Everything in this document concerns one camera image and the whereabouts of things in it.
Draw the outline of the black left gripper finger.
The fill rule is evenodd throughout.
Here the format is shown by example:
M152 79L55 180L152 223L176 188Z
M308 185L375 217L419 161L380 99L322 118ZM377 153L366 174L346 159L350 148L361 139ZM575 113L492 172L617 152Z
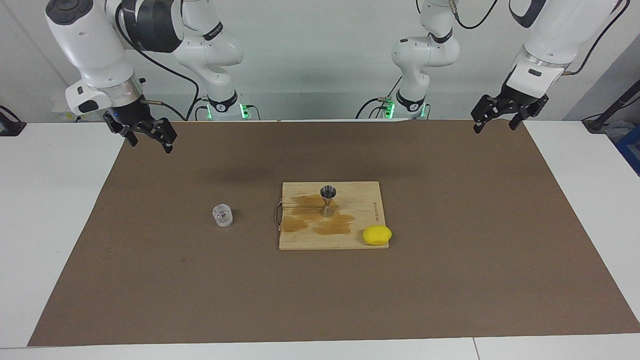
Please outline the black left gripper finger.
M514 131L526 119L530 117L537 117L542 109L544 109L548 101L549 96L542 96L542 98L538 99L530 105L519 105L517 113L509 122L510 129Z
M474 122L473 130L475 134L480 134L489 121L501 116L503 113L502 107L502 98L483 95L471 110L471 118Z

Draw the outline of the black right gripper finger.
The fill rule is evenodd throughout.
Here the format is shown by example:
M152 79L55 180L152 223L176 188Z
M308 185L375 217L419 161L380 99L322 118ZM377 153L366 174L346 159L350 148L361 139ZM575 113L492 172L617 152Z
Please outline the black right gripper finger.
M178 137L173 125L165 117L142 121L142 133L160 143L167 154L173 151L174 142Z
M135 147L138 144L138 138L131 128L126 125L121 125L115 121L110 112L105 112L103 114L103 121L106 123L110 132L125 138L132 147Z

